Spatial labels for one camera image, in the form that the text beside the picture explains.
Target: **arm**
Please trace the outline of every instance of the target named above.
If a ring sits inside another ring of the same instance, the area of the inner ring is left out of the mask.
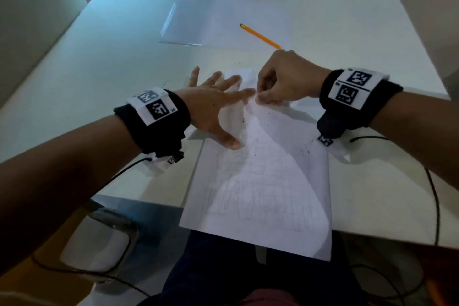
[[[257,100],[276,104],[318,97],[330,72],[293,51],[278,50],[259,73]],[[370,127],[459,188],[459,104],[401,92],[379,111]]]
[[[255,90],[224,92],[240,80],[233,76],[219,84],[216,72],[195,87],[175,93],[186,104],[194,126],[216,135],[231,149],[240,142],[218,122],[220,109],[248,99]],[[125,164],[141,152],[121,119],[112,115],[70,131],[0,164],[0,275],[28,257],[79,206],[88,201]]]

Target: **pencil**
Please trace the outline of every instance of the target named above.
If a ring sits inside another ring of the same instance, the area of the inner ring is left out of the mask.
[[[263,40],[263,41],[266,42],[267,44],[271,45],[273,48],[281,49],[280,45],[276,44],[276,43],[273,42],[272,40],[269,40],[266,36],[262,36],[260,33],[256,32],[256,31],[253,30],[252,28],[247,27],[246,25],[243,25],[242,23],[240,24],[240,27],[241,27],[243,30],[249,32],[250,34],[256,36],[258,39]]]

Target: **person's right arm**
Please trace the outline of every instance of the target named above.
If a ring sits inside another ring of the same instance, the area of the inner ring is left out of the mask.
[[[330,72],[293,51],[278,50],[259,73],[257,100],[275,104],[318,97]],[[379,111],[370,127],[459,189],[458,103],[400,92]]]

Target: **person's left arm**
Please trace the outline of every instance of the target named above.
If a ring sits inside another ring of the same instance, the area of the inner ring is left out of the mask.
[[[195,87],[199,68],[188,88],[175,92],[187,106],[191,123],[216,135],[223,145],[240,142],[218,122],[220,109],[248,99],[255,90],[225,92],[240,80],[234,76],[215,84],[216,72]],[[78,207],[141,152],[116,115],[70,131],[0,164],[0,275],[28,257]]]

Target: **person's leg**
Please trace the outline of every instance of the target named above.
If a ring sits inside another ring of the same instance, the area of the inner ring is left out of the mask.
[[[192,231],[164,285],[158,306],[221,306],[255,289],[254,245]]]
[[[290,292],[301,305],[367,305],[339,232],[332,242],[330,262],[268,249],[267,287]]]

